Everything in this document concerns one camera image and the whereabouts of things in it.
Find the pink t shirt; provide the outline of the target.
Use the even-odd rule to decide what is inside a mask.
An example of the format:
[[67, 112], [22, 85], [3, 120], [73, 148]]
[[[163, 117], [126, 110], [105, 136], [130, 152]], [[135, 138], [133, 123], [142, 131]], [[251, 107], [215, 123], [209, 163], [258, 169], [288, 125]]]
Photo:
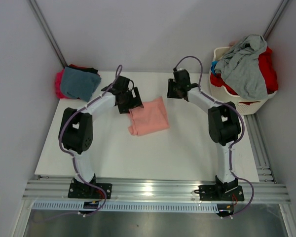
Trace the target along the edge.
[[162, 97], [144, 102], [144, 107], [130, 110], [131, 125], [128, 130], [133, 136], [143, 136], [170, 128]]

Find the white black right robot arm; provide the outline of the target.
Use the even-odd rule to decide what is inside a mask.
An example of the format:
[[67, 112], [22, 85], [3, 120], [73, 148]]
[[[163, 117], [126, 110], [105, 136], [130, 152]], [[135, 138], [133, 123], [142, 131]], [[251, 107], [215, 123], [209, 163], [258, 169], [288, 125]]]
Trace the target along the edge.
[[185, 99], [208, 115], [208, 130], [218, 152], [218, 173], [214, 185], [200, 186], [200, 199], [227, 199], [237, 189], [238, 178], [233, 174], [232, 146], [241, 133], [239, 114], [232, 102], [221, 102], [204, 92], [200, 85], [190, 82], [185, 69], [173, 69], [174, 77], [168, 79], [167, 97]]

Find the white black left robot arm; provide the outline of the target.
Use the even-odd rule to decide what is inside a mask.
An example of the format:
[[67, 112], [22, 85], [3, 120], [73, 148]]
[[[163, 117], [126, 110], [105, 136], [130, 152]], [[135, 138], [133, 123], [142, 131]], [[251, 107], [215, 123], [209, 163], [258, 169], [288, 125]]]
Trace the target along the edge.
[[113, 107], [117, 107], [120, 114], [144, 107], [139, 90], [131, 79], [117, 76], [95, 99], [79, 109], [66, 108], [63, 112], [59, 147], [71, 156], [75, 171], [73, 183], [85, 198], [93, 197], [99, 189], [88, 153], [93, 142], [93, 122]]

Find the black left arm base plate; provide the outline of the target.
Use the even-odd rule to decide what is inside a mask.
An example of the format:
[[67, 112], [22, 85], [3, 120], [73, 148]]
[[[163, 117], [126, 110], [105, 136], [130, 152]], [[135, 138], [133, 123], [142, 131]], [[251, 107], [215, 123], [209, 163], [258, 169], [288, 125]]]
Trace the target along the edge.
[[[110, 183], [97, 183], [95, 184], [106, 192], [107, 199], [111, 198], [112, 184]], [[89, 185], [81, 182], [72, 182], [68, 191], [68, 198], [75, 199], [104, 199], [105, 196], [102, 191], [95, 189]]]

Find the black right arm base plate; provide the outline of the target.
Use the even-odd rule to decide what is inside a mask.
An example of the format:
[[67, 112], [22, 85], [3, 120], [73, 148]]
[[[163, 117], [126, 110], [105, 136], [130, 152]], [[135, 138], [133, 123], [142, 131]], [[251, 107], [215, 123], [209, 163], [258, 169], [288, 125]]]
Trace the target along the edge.
[[237, 186], [229, 191], [219, 189], [215, 185], [200, 185], [194, 191], [199, 194], [201, 201], [244, 201], [244, 192], [241, 186]]

